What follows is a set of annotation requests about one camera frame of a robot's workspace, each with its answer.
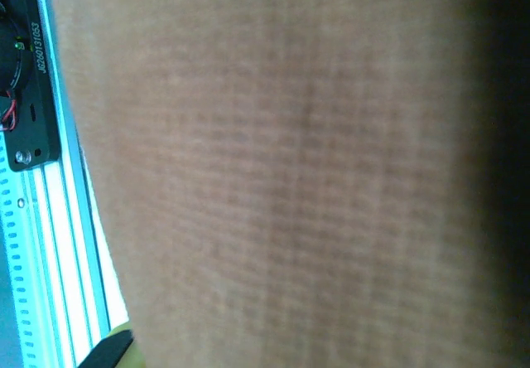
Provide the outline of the brown long pants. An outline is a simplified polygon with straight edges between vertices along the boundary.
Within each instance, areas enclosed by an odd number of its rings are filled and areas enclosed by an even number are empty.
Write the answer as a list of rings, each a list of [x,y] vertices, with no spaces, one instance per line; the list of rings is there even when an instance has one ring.
[[[53,0],[147,368],[530,368],[530,0]]]

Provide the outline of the aluminium mounting rail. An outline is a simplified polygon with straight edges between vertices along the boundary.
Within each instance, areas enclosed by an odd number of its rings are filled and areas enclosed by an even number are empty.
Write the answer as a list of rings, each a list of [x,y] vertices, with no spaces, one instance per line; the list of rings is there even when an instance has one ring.
[[[77,368],[97,343],[128,320],[128,312],[70,107],[52,1],[37,4],[61,147],[58,161],[26,174],[36,192],[36,253],[51,314],[45,366]]]

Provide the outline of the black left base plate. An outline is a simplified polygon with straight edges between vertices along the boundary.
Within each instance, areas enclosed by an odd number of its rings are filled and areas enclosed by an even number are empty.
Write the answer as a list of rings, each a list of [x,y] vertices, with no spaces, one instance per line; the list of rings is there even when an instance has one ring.
[[[25,87],[0,92],[0,135],[7,150],[9,167],[21,172],[60,157],[60,134],[52,89],[54,69],[49,59],[45,7],[40,0],[22,0],[31,37],[33,67]]]

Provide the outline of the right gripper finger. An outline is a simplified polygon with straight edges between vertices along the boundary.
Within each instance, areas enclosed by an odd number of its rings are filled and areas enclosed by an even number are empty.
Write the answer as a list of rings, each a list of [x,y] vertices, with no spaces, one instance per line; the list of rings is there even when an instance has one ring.
[[[80,363],[80,368],[116,368],[133,343],[130,330],[104,338]]]

